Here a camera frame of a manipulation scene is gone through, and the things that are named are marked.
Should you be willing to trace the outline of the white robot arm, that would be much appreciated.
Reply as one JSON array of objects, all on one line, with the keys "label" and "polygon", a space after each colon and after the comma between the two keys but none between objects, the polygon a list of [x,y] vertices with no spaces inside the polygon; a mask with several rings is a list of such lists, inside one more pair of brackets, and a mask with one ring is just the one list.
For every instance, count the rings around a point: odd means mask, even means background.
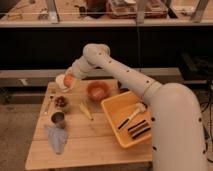
[{"label": "white robot arm", "polygon": [[83,79],[100,67],[150,107],[153,171],[208,171],[201,109],[179,83],[162,84],[110,57],[105,44],[88,44],[66,71]]}]

